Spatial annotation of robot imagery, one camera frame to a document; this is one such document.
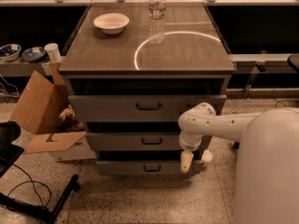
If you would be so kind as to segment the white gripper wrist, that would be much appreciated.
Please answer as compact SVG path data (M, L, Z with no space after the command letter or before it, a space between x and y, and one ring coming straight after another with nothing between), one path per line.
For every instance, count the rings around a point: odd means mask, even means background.
M203 136L181 132L178 138L180 147L184 150L180 154L180 171L188 173L192 164L193 151L201 144Z

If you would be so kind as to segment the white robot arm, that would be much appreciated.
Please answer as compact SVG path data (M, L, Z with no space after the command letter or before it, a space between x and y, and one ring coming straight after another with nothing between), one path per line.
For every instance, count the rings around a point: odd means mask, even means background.
M299 224L299 109L218 116L201 103L178 119L180 168L189 171L203 136L239 144L234 224Z

